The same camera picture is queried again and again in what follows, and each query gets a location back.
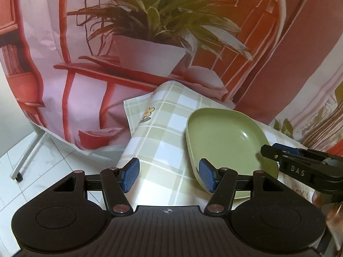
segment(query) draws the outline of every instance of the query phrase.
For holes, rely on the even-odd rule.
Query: green and white checkered cloth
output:
[[[117,167],[131,158],[140,160],[140,175],[127,194],[133,208],[137,205],[200,205],[203,209],[211,194],[194,177],[185,139],[188,117],[199,108],[227,107],[206,98],[181,83],[169,81],[147,95],[124,101],[131,140]],[[256,122],[269,143],[302,147],[300,143]],[[309,201],[313,190],[280,173],[279,180]],[[234,206],[246,199],[235,200]]]

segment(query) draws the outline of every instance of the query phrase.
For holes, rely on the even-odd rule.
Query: plate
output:
[[[263,170],[277,178],[277,162],[264,158],[260,149],[269,144],[262,129],[247,115],[226,109],[201,108],[187,121],[186,141],[194,175],[199,184],[199,161],[206,158],[215,168],[228,167],[241,175]],[[250,196],[237,191],[235,199]]]

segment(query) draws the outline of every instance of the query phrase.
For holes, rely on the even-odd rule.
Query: white metal leg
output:
[[[32,140],[30,145],[27,147],[23,155],[21,156],[20,160],[18,161],[16,167],[13,169],[10,178],[11,179],[17,179],[18,182],[21,182],[22,176],[19,173],[20,169],[23,167],[23,165],[26,163],[27,159],[29,158],[30,154],[35,150],[38,142],[45,136],[47,133],[40,129],[37,126],[34,126],[34,130],[36,132],[36,137]]]

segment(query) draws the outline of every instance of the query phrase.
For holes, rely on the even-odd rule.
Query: plant pot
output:
[[[120,66],[145,73],[168,77],[186,54],[181,47],[114,36]]]

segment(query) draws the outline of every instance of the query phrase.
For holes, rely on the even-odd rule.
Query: caster wheel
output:
[[[20,173],[18,173],[18,175],[17,175],[17,177],[16,177],[16,179],[15,179],[18,183],[20,183],[22,180],[23,180],[23,176],[20,174]]]

